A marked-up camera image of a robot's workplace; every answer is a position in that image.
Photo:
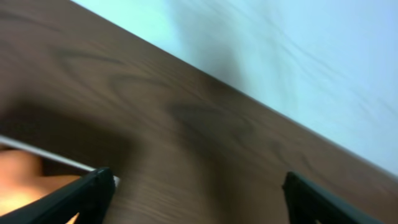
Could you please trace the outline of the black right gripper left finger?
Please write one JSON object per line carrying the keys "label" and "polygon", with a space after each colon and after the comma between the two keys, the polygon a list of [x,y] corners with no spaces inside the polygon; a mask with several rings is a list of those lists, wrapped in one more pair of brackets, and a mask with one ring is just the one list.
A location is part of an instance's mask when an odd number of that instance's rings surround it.
{"label": "black right gripper left finger", "polygon": [[102,167],[4,215],[1,223],[57,224],[76,217],[76,223],[102,224],[115,190],[112,170]]}

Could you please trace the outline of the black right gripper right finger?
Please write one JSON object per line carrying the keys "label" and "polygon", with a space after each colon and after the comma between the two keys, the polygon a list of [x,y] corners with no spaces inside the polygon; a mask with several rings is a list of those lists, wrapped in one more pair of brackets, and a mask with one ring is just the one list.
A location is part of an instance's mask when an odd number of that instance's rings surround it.
{"label": "black right gripper right finger", "polygon": [[291,224],[380,224],[296,172],[287,173],[282,188]]}

